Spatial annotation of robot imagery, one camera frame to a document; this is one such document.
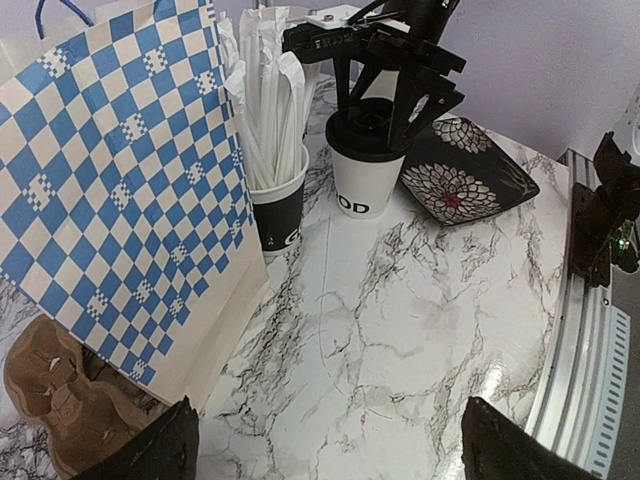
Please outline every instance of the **cup lid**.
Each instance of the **cup lid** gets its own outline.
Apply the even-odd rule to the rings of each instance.
[[[400,150],[389,148],[393,102],[367,98],[347,111],[336,112],[327,122],[327,141],[345,157],[368,163],[385,163],[404,157],[413,142]]]

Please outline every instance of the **checkered pattern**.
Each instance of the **checkered pattern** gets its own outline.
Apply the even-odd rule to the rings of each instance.
[[[254,223],[213,18],[158,0],[0,87],[0,274],[151,390]]]

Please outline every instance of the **floor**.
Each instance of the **floor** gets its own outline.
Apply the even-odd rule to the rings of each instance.
[[[631,315],[631,359],[622,427],[609,478],[636,480],[640,472],[640,274],[618,274],[614,304]]]

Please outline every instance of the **cup rim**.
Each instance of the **cup rim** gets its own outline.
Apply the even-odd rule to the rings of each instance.
[[[283,183],[282,185],[278,185],[276,187],[271,187],[271,188],[268,188],[266,190],[251,190],[251,189],[249,189],[249,193],[255,193],[255,194],[260,194],[260,195],[268,195],[270,193],[274,193],[274,192],[277,192],[277,191],[282,190],[284,188],[290,187],[293,184],[295,184],[296,182],[299,182],[300,178],[304,177],[307,174],[307,170],[309,169],[309,164],[311,162],[310,157],[311,157],[311,154],[309,153],[309,149],[307,148],[307,146],[305,144],[302,144],[302,158],[303,158],[304,162],[302,164],[302,170],[300,171],[300,173],[298,175],[293,177],[293,179],[289,180],[287,183]]]

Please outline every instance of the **marble countertop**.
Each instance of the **marble countertop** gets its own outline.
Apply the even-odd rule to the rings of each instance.
[[[272,290],[212,393],[198,478],[463,478],[460,421],[481,395],[524,426],[562,276],[569,173],[498,135],[541,186],[534,201],[443,228],[404,192],[383,217],[335,203],[325,80],[307,146],[303,242],[269,265]],[[0,279],[0,367],[39,314]],[[46,434],[0,388],[0,478],[53,479]]]

